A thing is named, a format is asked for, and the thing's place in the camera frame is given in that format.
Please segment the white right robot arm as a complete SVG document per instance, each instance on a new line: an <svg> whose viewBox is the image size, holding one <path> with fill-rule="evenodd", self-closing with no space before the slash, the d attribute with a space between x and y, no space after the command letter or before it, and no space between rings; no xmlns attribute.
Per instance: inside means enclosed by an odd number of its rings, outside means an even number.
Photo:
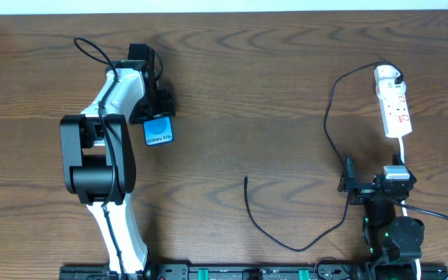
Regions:
<svg viewBox="0 0 448 280"><path fill-rule="evenodd" d="M358 182L350 155L344 157L338 191L348 194L350 205L364 207L362 236L371 253L354 273L355 278L417 278L415 261L422 256L425 227L419 219L396 213L396 205L408 198L415 183L416 178L397 154L370 183Z"/></svg>

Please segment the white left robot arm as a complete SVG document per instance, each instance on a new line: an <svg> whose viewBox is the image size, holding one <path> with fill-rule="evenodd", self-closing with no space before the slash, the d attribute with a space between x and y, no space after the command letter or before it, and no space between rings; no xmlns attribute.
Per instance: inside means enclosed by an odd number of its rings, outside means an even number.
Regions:
<svg viewBox="0 0 448 280"><path fill-rule="evenodd" d="M114 61L96 99L61 119L65 186L95 218L110 258L106 268L81 278L152 277L131 202L136 165L128 127L140 124L147 146L173 141L173 99L158 89L158 76L145 59Z"/></svg>

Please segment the blue Galaxy smartphone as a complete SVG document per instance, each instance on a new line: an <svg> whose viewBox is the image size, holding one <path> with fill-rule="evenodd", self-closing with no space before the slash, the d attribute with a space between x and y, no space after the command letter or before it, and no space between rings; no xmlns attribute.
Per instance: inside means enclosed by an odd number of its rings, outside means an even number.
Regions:
<svg viewBox="0 0 448 280"><path fill-rule="evenodd" d="M161 145L173 141L173 129L169 117L158 118L143 123L147 146Z"/></svg>

